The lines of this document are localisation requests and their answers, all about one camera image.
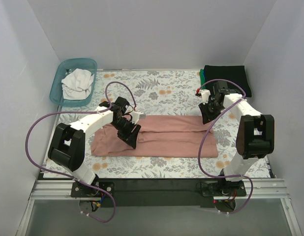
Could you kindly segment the pink t shirt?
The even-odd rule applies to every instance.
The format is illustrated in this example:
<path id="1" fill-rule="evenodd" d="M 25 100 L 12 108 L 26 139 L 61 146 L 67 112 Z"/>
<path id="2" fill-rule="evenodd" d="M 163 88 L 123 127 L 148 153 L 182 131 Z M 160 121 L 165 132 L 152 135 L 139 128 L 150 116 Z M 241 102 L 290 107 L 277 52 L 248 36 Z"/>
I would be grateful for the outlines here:
<path id="1" fill-rule="evenodd" d="M 173 158 L 217 158 L 218 151 L 209 123 L 201 116 L 151 115 L 139 120 L 141 129 L 136 149 L 117 137 L 117 130 L 106 125 L 96 131 L 91 144 L 94 156 L 134 156 Z"/>

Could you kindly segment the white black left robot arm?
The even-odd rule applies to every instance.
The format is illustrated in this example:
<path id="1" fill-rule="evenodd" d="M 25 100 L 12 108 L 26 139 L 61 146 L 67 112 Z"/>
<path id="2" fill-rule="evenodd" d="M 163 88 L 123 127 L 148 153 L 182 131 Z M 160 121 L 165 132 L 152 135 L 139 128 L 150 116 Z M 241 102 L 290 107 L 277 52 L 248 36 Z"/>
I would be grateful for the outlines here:
<path id="1" fill-rule="evenodd" d="M 138 121 L 144 114 L 136 110 L 128 112 L 129 106 L 125 98 L 118 97 L 113 103 L 100 103 L 94 114 L 70 124 L 58 124 L 48 150 L 48 158 L 65 168 L 74 179 L 94 186 L 98 176 L 85 164 L 86 141 L 97 130 L 110 124 L 117 130 L 117 137 L 135 149 L 141 128 Z"/>

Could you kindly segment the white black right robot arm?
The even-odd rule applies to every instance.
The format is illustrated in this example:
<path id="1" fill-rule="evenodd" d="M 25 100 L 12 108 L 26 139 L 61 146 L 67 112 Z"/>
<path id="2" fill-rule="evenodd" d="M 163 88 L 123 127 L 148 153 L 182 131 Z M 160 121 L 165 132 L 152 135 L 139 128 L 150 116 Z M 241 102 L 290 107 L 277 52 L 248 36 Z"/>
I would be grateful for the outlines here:
<path id="1" fill-rule="evenodd" d="M 246 100 L 246 93 L 240 86 L 229 88 L 231 81 L 213 79 L 213 90 L 199 87 L 196 96 L 201 97 L 199 108 L 203 124 L 212 128 L 227 111 L 239 122 L 236 136 L 236 153 L 230 164 L 218 176 L 200 184 L 204 197 L 245 196 L 243 179 L 246 172 L 259 159 L 274 151 L 274 117 L 255 110 Z"/>

